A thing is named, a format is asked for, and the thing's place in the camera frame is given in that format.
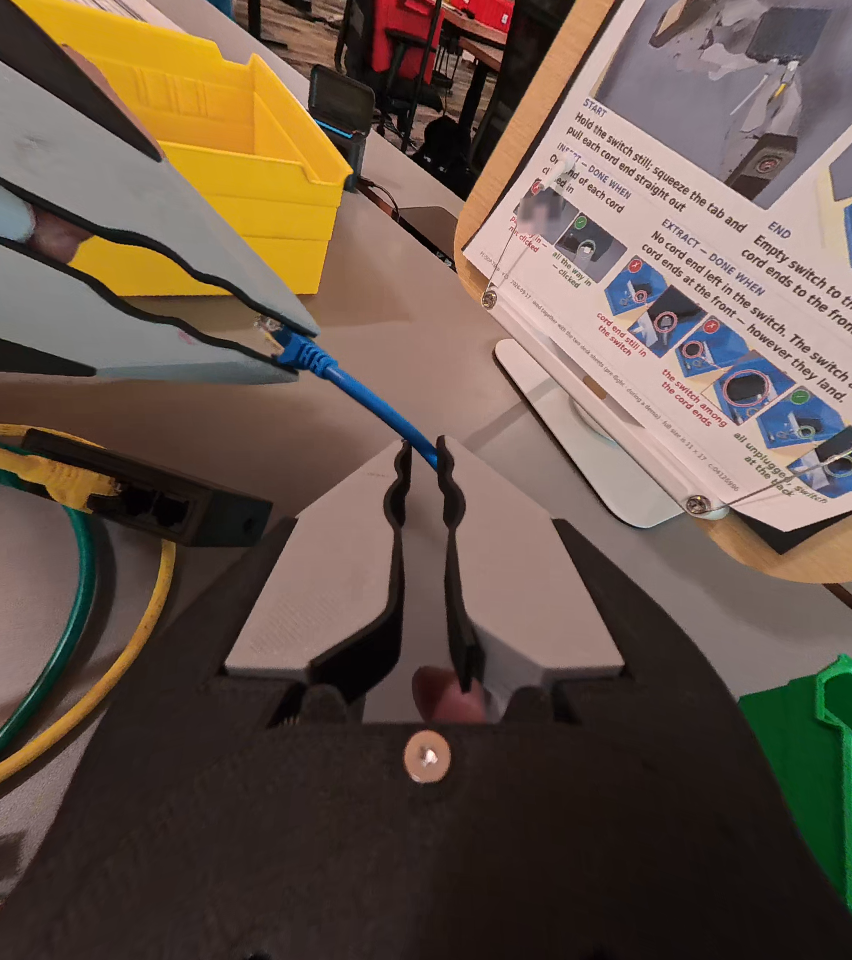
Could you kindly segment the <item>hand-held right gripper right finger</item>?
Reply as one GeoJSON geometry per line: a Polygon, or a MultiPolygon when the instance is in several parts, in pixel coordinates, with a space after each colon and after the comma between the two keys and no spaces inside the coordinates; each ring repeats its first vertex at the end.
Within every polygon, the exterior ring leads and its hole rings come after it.
{"type": "Polygon", "coordinates": [[[552,515],[458,440],[440,437],[436,455],[460,688],[512,694],[620,675],[624,658],[552,515]]]}

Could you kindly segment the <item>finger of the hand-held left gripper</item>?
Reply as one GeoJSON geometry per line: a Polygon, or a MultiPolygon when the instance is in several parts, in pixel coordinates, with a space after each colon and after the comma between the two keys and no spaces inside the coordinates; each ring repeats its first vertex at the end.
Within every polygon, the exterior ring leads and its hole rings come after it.
{"type": "Polygon", "coordinates": [[[152,159],[0,59],[0,185],[316,337],[284,282],[166,159],[152,159]]]}
{"type": "Polygon", "coordinates": [[[0,243],[0,374],[269,385],[294,370],[0,243]]]}

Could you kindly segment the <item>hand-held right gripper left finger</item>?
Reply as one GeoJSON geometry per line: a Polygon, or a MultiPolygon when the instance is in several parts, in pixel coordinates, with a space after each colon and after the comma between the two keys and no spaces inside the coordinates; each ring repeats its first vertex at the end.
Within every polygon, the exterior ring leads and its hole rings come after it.
{"type": "Polygon", "coordinates": [[[233,677],[356,702],[401,652],[410,444],[396,441],[300,511],[225,660],[233,677]]]}

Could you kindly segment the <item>black network switch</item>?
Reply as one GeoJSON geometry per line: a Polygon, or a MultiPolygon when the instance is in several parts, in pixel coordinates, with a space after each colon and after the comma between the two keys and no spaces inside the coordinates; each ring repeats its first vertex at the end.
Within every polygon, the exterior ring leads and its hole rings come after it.
{"type": "Polygon", "coordinates": [[[252,546],[272,509],[267,500],[50,431],[28,429],[21,445],[28,453],[116,481],[117,493],[91,497],[93,515],[179,546],[252,546]]]}

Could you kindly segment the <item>yellow plastic bin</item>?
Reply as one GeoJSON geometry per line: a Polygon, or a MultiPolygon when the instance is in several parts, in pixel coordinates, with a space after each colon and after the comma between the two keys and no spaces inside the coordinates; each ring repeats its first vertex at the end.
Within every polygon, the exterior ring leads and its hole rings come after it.
{"type": "Polygon", "coordinates": [[[107,78],[167,159],[299,296],[319,290],[347,163],[272,69],[97,8],[19,6],[107,78]]]}

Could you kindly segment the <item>green plastic bin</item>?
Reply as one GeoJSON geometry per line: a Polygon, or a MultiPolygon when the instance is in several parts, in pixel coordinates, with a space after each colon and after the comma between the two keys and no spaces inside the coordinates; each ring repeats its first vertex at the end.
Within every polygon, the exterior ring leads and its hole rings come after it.
{"type": "Polygon", "coordinates": [[[740,700],[798,828],[852,913],[852,658],[740,700]]]}

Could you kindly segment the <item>person's left hand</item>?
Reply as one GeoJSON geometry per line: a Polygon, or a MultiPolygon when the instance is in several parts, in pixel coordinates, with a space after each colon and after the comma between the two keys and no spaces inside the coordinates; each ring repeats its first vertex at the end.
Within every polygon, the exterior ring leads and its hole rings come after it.
{"type": "Polygon", "coordinates": [[[37,205],[30,207],[33,228],[24,246],[42,257],[69,264],[94,234],[37,205]]]}

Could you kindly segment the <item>person's right hand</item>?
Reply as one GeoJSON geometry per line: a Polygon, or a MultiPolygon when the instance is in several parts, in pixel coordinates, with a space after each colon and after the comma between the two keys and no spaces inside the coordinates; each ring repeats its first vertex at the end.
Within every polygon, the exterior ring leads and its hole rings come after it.
{"type": "Polygon", "coordinates": [[[419,715],[427,723],[468,725],[487,721],[482,686],[473,680],[469,689],[463,690],[451,669],[418,668],[411,679],[411,691],[419,715]]]}

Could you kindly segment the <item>white display stand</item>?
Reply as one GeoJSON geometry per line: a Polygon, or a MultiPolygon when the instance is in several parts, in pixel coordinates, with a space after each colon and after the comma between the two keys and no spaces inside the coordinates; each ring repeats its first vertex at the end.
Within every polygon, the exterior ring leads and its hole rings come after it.
{"type": "Polygon", "coordinates": [[[497,364],[618,520],[649,529],[682,514],[709,522],[729,515],[497,288],[486,289],[480,303],[507,333],[494,348],[497,364]]]}

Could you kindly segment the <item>small black device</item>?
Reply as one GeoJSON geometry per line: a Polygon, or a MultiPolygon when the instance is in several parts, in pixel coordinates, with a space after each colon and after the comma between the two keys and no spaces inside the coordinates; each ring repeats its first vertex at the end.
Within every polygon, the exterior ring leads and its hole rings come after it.
{"type": "Polygon", "coordinates": [[[362,82],[315,64],[308,111],[350,167],[344,190],[358,190],[366,141],[372,129],[375,93],[362,82]]]}

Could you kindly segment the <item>instruction sheet on stand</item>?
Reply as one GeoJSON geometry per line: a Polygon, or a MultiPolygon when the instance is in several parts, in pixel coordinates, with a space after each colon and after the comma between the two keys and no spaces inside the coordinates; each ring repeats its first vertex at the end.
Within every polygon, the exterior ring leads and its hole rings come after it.
{"type": "Polygon", "coordinates": [[[787,581],[822,585],[852,582],[852,514],[781,553],[768,535],[760,534],[756,523],[746,520],[740,511],[722,512],[714,501],[710,503],[712,512],[691,511],[689,503],[696,494],[689,487],[690,482],[679,479],[675,467],[655,462],[653,453],[642,449],[638,428],[616,421],[614,412],[608,409],[608,399],[597,395],[599,384],[571,359],[561,357],[544,334],[534,331],[528,321],[506,305],[501,284],[493,279],[496,269],[476,267],[467,259],[467,244],[518,178],[552,115],[569,97],[576,74],[592,56],[617,6],[618,2],[612,1],[576,2],[559,29],[459,215],[454,245],[459,281],[485,313],[620,444],[650,482],[673,505],[680,506],[684,515],[693,519],[725,554],[753,570],[787,581]]]}

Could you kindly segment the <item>red office chair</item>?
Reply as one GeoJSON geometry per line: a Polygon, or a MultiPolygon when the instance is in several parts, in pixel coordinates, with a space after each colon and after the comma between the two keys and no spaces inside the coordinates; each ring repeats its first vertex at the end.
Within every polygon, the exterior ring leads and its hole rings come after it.
{"type": "Polygon", "coordinates": [[[436,43],[443,25],[441,2],[374,1],[370,65],[378,90],[397,62],[394,80],[432,83],[436,43]]]}

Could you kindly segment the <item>red storage bin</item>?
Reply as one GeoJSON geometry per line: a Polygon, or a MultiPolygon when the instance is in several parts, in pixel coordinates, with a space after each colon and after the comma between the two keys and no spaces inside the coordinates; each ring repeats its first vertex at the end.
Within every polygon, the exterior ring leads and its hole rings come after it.
{"type": "Polygon", "coordinates": [[[471,22],[481,25],[481,36],[488,37],[494,45],[504,46],[515,12],[514,1],[462,1],[457,4],[471,22]]]}

